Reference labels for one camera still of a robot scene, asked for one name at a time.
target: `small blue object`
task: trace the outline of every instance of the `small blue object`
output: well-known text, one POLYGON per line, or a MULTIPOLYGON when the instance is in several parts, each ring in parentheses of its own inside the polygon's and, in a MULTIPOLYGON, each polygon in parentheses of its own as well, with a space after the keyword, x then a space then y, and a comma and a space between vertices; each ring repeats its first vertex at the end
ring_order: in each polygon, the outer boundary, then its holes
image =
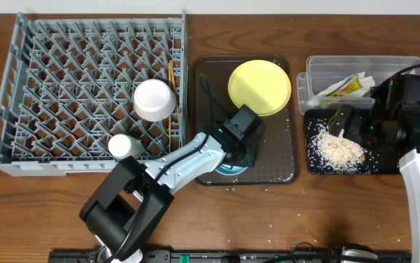
POLYGON ((231 166, 228 164, 222 164, 216 168, 216 172, 219 172, 222 175, 239 175, 241 172, 244 172, 247 167, 238 167, 231 166))

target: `cable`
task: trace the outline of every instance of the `cable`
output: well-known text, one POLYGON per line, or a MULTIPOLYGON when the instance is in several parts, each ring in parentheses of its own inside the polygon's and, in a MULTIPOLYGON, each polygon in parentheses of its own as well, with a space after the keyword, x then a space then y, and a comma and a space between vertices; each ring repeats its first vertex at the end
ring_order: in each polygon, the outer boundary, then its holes
POLYGON ((311 246, 312 248, 315 248, 312 244, 310 244, 309 242, 299 242, 299 243, 297 243, 297 245, 295 245, 293 248, 292 248, 292 250, 291 250, 291 253, 289 253, 289 256, 292 256, 292 255, 294 255, 294 252, 296 251, 296 249, 300 246, 300 245, 309 245, 309 246, 311 246))
POLYGON ((275 259, 265 260, 262 263, 276 263, 276 262, 283 262, 288 260, 314 260, 314 259, 321 259, 330 262, 332 260, 342 261, 347 260, 350 262, 360 262, 360 263, 379 263, 377 259, 368 259, 364 257, 358 256, 344 256, 344 255, 330 255, 330 254, 316 254, 316 255, 289 255, 289 256, 279 256, 275 259))
MULTIPOLYGON (((212 127, 213 127, 213 122, 214 122, 214 116, 215 116, 215 113, 214 113, 213 95, 212 95, 212 93, 211 93, 211 88, 210 88, 210 86, 208 86, 208 87, 207 87, 207 91, 208 91, 208 96, 209 96, 209 98, 210 98, 210 129, 212 129, 212 127)), ((150 200, 150 197, 151 197, 151 194, 153 193, 153 191, 154 191, 154 190, 155 190, 155 188, 156 188, 156 185, 158 184, 159 178, 161 178, 161 176, 163 176, 163 175, 167 172, 167 170, 168 170, 169 168, 171 168, 174 164, 176 164, 176 163, 178 163, 179 161, 182 161, 183 159, 185 159, 185 158, 187 158, 187 157, 191 156, 192 154, 194 154, 194 153, 196 153, 196 152, 200 151, 200 150, 201 150, 201 149, 205 146, 205 144, 207 143, 207 141, 208 141, 208 138, 209 138, 209 137, 210 137, 210 133, 207 133, 207 134, 206 134, 206 136, 205 136, 205 138, 203 139, 202 143, 200 143, 200 145, 199 145, 197 148, 195 148, 195 149, 193 149, 193 150, 189 151, 188 153, 186 153, 186 154, 182 155, 182 156, 181 156, 181 157, 179 157, 179 158, 176 158, 174 161, 171 161, 171 162, 170 162, 170 163, 168 163, 167 165, 164 165, 164 166, 163 166, 163 168, 161 169, 161 171, 160 171, 160 172, 158 173, 158 175, 154 178, 153 183, 151 184, 150 188, 148 189, 148 193, 146 194, 145 198, 143 199, 142 205, 147 205, 147 204, 148 204, 148 202, 149 202, 149 200, 150 200)), ((136 227, 136 225, 138 224, 138 221, 140 220, 140 218, 141 218, 141 216, 142 216, 142 212, 143 212, 143 209, 139 209, 139 210, 137 211, 137 214, 135 215, 134 220, 131 222, 130 229, 129 229, 129 231, 127 232, 127 235, 126 235, 126 236, 124 237, 124 239, 122 240, 121 245, 120 245, 120 246, 119 246, 119 248, 115 251, 115 253, 114 253, 114 254, 113 254, 113 255, 112 255, 109 259, 107 259, 104 263, 111 263, 114 259, 116 259, 116 258, 117 258, 118 254, 120 254, 120 253, 122 252, 123 247, 125 246, 125 244, 126 244, 126 243, 127 243, 127 241, 129 240, 129 238, 130 238, 130 236, 131 236, 132 232, 134 231, 134 228, 135 228, 135 227, 136 227)))
POLYGON ((216 106, 220 107, 224 111, 224 114, 226 115, 226 117, 231 118, 231 114, 223 107, 223 105, 221 105, 216 99, 214 99, 213 95, 210 95, 211 94, 210 83, 208 82, 207 75, 201 73, 198 76, 198 78, 199 78, 200 85, 201 85, 203 91, 211 98, 210 103, 214 103, 216 106))
POLYGON ((398 75, 401 75, 401 74, 402 74, 402 73, 404 73, 404 72, 410 71, 410 70, 412 70, 412 69, 417 69, 417 68, 420 68, 420 64, 413 65, 413 66, 409 66, 409 67, 407 67, 407 68, 401 69, 400 71, 398 71, 398 72, 394 73, 394 74, 393 74, 391 77, 389 77, 387 80, 390 80, 390 79, 392 79, 393 77, 396 77, 396 76, 398 76, 398 75))

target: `white cup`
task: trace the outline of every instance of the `white cup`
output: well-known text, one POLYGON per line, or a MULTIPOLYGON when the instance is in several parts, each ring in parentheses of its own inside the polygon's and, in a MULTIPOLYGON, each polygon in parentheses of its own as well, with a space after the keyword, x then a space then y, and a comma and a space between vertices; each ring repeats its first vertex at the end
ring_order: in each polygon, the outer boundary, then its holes
POLYGON ((175 104, 174 92, 160 80, 145 80, 135 89, 134 110, 144 120, 164 120, 174 112, 175 104))
POLYGON ((143 152, 140 142, 125 134, 117 134, 112 136, 107 145, 109 152, 117 159, 124 159, 133 156, 138 159, 143 152))

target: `clear plastic container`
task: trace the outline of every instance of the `clear plastic container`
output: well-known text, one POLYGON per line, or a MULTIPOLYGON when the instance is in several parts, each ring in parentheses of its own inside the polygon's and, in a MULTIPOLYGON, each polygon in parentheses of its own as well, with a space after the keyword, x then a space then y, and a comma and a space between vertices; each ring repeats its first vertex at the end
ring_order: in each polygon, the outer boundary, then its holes
MULTIPOLYGON (((308 104, 320 91, 327 89, 332 84, 344 80, 355 73, 365 72, 365 76, 373 76, 378 85, 405 67, 420 64, 420 58, 416 56, 311 56, 307 59, 307 72, 297 75, 297 98, 299 110, 304 114, 309 109, 337 109, 341 104, 349 104, 353 107, 370 109, 373 99, 320 97, 319 105, 308 104)), ((420 68, 411 71, 412 74, 420 75, 420 68)))

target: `chopsticks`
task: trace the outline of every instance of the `chopsticks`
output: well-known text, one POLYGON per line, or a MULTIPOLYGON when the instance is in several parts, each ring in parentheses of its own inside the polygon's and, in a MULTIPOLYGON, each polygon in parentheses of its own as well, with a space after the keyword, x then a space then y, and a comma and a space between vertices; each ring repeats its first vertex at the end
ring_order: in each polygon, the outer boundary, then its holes
MULTIPOLYGON (((175 78, 174 78, 174 67, 172 61, 169 61, 168 64, 168 80, 169 87, 174 91, 174 96, 177 96, 177 88, 175 87, 175 78)), ((180 123, 180 113, 179 113, 179 99, 176 98, 175 107, 177 110, 177 122, 180 123)), ((172 128, 172 118, 169 116, 169 149, 171 148, 171 128, 172 128)))

